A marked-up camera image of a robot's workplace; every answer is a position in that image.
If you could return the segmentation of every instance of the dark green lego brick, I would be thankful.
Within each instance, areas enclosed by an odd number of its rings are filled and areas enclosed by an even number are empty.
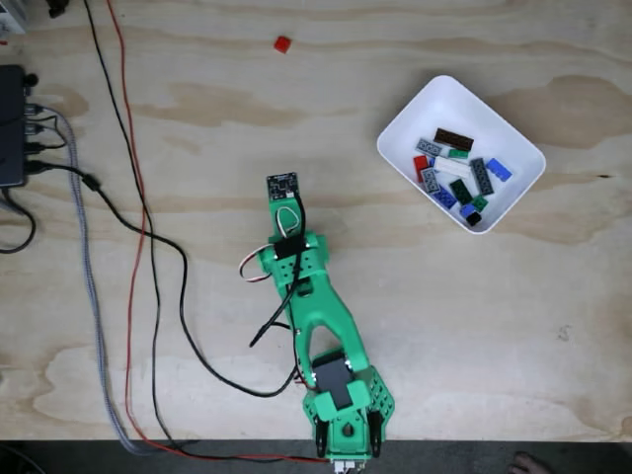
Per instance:
[[[472,195],[470,195],[470,192],[467,191],[467,187],[465,186],[465,183],[463,183],[463,180],[456,180],[455,182],[450,183],[450,188],[452,189],[454,196],[462,205],[472,201]]]
[[[472,200],[472,205],[474,205],[474,207],[476,207],[476,210],[478,210],[479,212],[481,212],[487,204],[488,202],[483,196],[476,196]]]

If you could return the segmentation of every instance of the plywood table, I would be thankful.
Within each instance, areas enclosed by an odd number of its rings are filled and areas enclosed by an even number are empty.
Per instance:
[[[98,32],[119,90],[104,2]],[[81,2],[0,49],[66,112],[83,168],[125,212],[139,203]],[[272,389],[290,338],[248,342],[276,308],[236,265],[271,232],[265,176],[299,175],[332,281],[393,392],[391,438],[632,439],[632,5],[562,0],[119,0],[129,93],[157,229],[191,257],[187,318],[222,373]],[[278,35],[293,38],[287,55]],[[534,141],[547,171],[488,235],[468,235],[378,155],[375,139],[437,74],[458,78]],[[50,159],[63,159],[60,153]],[[67,177],[14,193],[37,215],[0,264],[0,437],[113,436]],[[136,236],[86,196],[113,391],[122,406]],[[4,213],[2,239],[25,229]],[[181,331],[181,264],[158,249],[158,396],[174,435],[308,438],[303,389],[223,386]],[[135,299],[133,408],[152,436],[155,316],[148,252]],[[327,345],[320,334],[319,343]]]

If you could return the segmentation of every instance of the red wire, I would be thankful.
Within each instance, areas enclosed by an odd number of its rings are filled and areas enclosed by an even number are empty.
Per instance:
[[[132,166],[134,170],[136,171],[136,177],[138,180],[138,188],[140,190],[140,195],[142,199],[144,200],[145,187],[142,180],[142,173],[140,172],[140,165],[138,163],[138,154],[136,152],[136,140],[134,137],[134,124],[133,124],[133,118],[131,115],[131,106],[129,105],[129,98],[127,96],[127,82],[125,78],[125,41],[123,39],[122,31],[119,26],[119,21],[117,20],[117,16],[112,6],[112,1],[106,0],[106,2],[108,3],[108,10],[110,10],[110,16],[112,17],[112,21],[117,31],[118,44],[120,46],[120,80],[121,80],[121,85],[122,85],[122,97],[123,97],[123,102],[125,105],[125,110],[127,114],[127,122],[129,126],[129,141],[131,145],[130,147],[131,147],[131,155],[132,155],[131,156]],[[147,221],[147,216],[145,215],[145,212],[143,209],[142,222],[140,226],[141,233],[140,233],[140,238],[138,239],[136,257],[134,260],[134,267],[131,273],[131,282],[129,285],[129,297],[127,300],[127,356],[126,356],[126,363],[125,363],[125,411],[127,413],[127,417],[129,418],[129,421],[131,422],[131,425],[133,426],[134,430],[142,438],[142,440],[145,443],[151,446],[157,447],[159,449],[162,449],[164,451],[172,452],[179,456],[187,457],[190,459],[202,459],[206,461],[218,460],[219,461],[219,460],[222,460],[221,457],[218,457],[217,459],[210,459],[204,456],[189,454],[177,449],[173,449],[169,446],[165,446],[158,442],[152,441],[142,431],[142,429],[136,422],[136,419],[133,416],[133,413],[131,410],[131,390],[130,390],[130,383],[129,383],[130,374],[131,374],[131,328],[132,328],[131,322],[132,322],[132,313],[133,313],[134,290],[135,290],[135,285],[136,285],[136,275],[138,273],[138,267],[140,265],[140,257],[142,255],[142,248],[143,248],[143,243],[145,240],[146,221]],[[285,456],[282,454],[244,454],[244,455],[238,455],[238,456],[232,456],[232,457],[241,458],[241,459],[286,459],[289,461],[296,461],[296,462],[315,462],[315,463],[329,462],[326,459]]]
[[[115,30],[117,31],[118,36],[118,44],[120,46],[120,79],[122,84],[122,97],[125,105],[125,111],[127,114],[127,123],[129,127],[129,140],[130,140],[130,148],[131,148],[131,161],[132,167],[136,172],[136,177],[138,180],[138,189],[140,191],[141,198],[144,200],[145,198],[145,186],[142,180],[142,174],[140,172],[140,167],[138,165],[138,155],[136,152],[136,140],[134,135],[134,124],[131,116],[131,107],[129,106],[129,99],[127,96],[127,82],[125,75],[125,41],[122,36],[122,31],[120,30],[119,22],[117,20],[117,16],[115,15],[114,8],[112,6],[111,0],[107,0],[108,10],[110,10],[110,16],[112,17],[112,21],[115,25]],[[140,225],[140,237],[138,238],[138,246],[136,248],[136,257],[134,260],[133,270],[131,272],[131,282],[129,285],[129,297],[127,299],[127,360],[125,364],[125,411],[127,413],[127,417],[131,421],[134,429],[138,433],[139,436],[144,438],[144,434],[142,433],[140,427],[136,424],[135,418],[132,414],[131,410],[131,391],[130,391],[130,373],[131,373],[131,331],[132,331],[132,314],[133,314],[133,300],[134,300],[134,291],[136,287],[136,276],[138,274],[138,267],[140,266],[140,257],[142,255],[142,248],[145,241],[145,226],[146,226],[147,217],[145,215],[144,209],[142,211],[142,221]]]

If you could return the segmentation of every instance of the red lego brick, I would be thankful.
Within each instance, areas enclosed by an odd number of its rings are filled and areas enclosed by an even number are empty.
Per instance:
[[[422,179],[422,170],[428,168],[428,158],[426,155],[419,155],[413,158],[415,162],[415,171],[417,171],[417,181],[422,183],[424,180]]]
[[[283,54],[286,54],[291,44],[292,40],[290,38],[278,37],[275,41],[275,49]]]

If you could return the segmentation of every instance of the floor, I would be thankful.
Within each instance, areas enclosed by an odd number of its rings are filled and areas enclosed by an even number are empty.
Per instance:
[[[254,465],[208,463],[169,454],[138,458],[116,441],[12,442],[46,474],[237,474],[331,473],[330,465],[276,463]],[[309,441],[200,441],[190,446],[200,453],[279,452],[312,456]],[[524,450],[548,463],[555,474],[630,474],[632,446],[617,443],[391,441],[382,456],[371,461],[366,473],[493,474],[507,472],[516,451]],[[15,457],[0,451],[0,473],[27,474]]]

